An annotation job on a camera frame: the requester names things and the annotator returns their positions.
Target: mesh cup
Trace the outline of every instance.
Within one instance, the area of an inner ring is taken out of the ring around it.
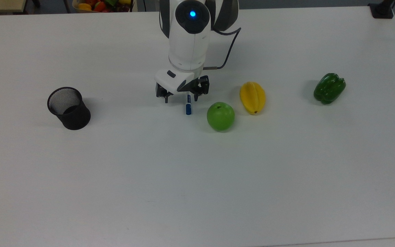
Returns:
[[[72,87],[56,89],[48,97],[47,105],[48,110],[69,130],[80,130],[91,119],[91,112],[83,103],[82,95]]]

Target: fruit basket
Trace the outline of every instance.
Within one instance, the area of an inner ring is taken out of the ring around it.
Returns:
[[[73,0],[78,13],[132,12],[133,0]]]

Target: green apple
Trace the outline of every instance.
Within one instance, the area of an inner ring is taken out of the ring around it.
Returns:
[[[234,110],[230,105],[216,102],[207,111],[207,121],[215,131],[229,129],[234,122]]]

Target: cable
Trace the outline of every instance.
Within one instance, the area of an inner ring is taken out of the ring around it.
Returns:
[[[218,31],[218,30],[216,30],[216,29],[214,29],[214,28],[213,28],[213,30],[214,30],[216,33],[218,33],[218,34],[220,34],[220,35],[224,35],[224,36],[233,35],[233,34],[236,34],[236,35],[235,35],[234,38],[232,39],[231,46],[229,47],[228,53],[226,54],[226,58],[225,58],[224,64],[222,64],[222,66],[220,66],[220,67],[216,67],[216,66],[214,66],[214,67],[204,67],[203,70],[221,69],[221,68],[223,68],[223,67],[225,66],[226,61],[228,61],[229,53],[231,53],[232,46],[234,45],[234,41],[236,40],[237,35],[239,35],[240,30],[242,30],[242,28],[239,27],[239,29],[237,29],[236,31],[233,31],[233,32],[231,32],[231,33],[222,33],[221,31]]]

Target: table surface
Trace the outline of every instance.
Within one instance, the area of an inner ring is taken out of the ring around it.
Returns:
[[[0,12],[23,12],[26,0],[0,0]]]
[[[242,10],[224,69],[165,104],[158,13],[0,16],[0,247],[252,247],[395,238],[395,18],[368,7]],[[211,34],[206,66],[232,36]],[[335,72],[347,88],[316,102]],[[240,86],[267,103],[247,114]],[[79,131],[46,106],[72,86]],[[226,133],[210,105],[235,109]]]

